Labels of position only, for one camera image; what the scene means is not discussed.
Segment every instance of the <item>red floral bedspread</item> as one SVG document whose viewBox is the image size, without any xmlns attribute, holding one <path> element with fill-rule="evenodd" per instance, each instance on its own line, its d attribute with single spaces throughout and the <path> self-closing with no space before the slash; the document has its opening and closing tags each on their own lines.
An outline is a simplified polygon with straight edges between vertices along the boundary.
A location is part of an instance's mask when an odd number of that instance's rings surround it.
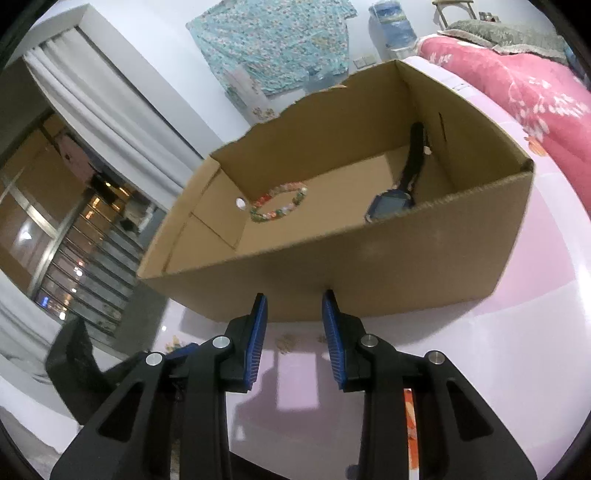
<svg viewBox="0 0 591 480">
<path fill-rule="evenodd" d="M 591 93 L 568 67 L 442 36 L 425 38 L 419 55 L 509 112 L 552 156 L 591 214 Z"/>
</svg>

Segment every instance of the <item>brown box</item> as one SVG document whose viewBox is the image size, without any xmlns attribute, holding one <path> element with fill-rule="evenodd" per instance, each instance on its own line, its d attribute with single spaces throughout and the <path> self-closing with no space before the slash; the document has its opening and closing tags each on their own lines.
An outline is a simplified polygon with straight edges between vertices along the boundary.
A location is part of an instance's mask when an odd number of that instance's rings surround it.
<svg viewBox="0 0 591 480">
<path fill-rule="evenodd" d="M 415 188 L 417 206 L 367 224 L 374 196 L 398 179 L 419 120 L 433 155 Z M 138 275 L 218 321 L 248 312 L 257 292 L 269 299 L 269 320 L 281 322 L 319 320 L 327 288 L 360 317 L 481 299 L 505 268 L 532 178 L 533 162 L 499 126 L 448 87 L 391 61 L 215 151 Z M 238 197 L 253 202 L 289 181 L 304 181 L 308 195 L 280 220 L 254 223 L 236 207 Z"/>
</svg>

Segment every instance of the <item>watch face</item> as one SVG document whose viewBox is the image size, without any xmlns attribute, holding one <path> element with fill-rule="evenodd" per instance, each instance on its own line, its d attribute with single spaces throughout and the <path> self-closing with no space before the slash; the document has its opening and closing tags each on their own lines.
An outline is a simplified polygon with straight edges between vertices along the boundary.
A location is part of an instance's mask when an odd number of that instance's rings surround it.
<svg viewBox="0 0 591 480">
<path fill-rule="evenodd" d="M 401 190 L 389 190 L 374 198 L 366 217 L 369 221 L 383 220 L 392 215 L 409 209 L 412 206 L 411 196 Z"/>
</svg>

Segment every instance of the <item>metal railing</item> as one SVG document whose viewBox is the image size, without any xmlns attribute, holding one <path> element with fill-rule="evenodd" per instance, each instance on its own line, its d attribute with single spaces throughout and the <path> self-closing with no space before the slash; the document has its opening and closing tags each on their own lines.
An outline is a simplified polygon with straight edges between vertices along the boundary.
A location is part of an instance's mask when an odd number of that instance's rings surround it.
<svg viewBox="0 0 591 480">
<path fill-rule="evenodd" d="M 144 247 L 118 225 L 120 218 L 116 208 L 87 189 L 47 245 L 27 291 L 61 322 L 83 318 L 91 337 L 107 345 L 144 255 Z"/>
</svg>

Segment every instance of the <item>bracelet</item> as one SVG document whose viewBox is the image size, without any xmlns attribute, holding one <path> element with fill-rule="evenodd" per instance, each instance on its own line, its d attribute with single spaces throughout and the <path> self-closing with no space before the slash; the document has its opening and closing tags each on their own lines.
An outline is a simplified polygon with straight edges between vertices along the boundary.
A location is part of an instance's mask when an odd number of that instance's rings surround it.
<svg viewBox="0 0 591 480">
<path fill-rule="evenodd" d="M 295 197 L 293 197 L 293 200 L 288 205 L 278 208 L 277 210 L 273 210 L 272 212 L 258 213 L 260 208 L 273 197 L 279 195 L 280 193 L 294 192 L 296 190 L 297 194 L 295 194 Z M 306 198 L 307 193 L 308 187 L 300 181 L 284 183 L 283 185 L 279 185 L 278 187 L 275 187 L 274 189 L 270 190 L 269 193 L 263 195 L 255 203 L 252 204 L 251 219 L 253 222 L 263 223 L 268 222 L 269 220 L 277 220 L 279 218 L 283 218 L 289 213 L 293 212 L 296 209 L 296 207 L 300 203 L 302 203 L 304 198 Z"/>
</svg>

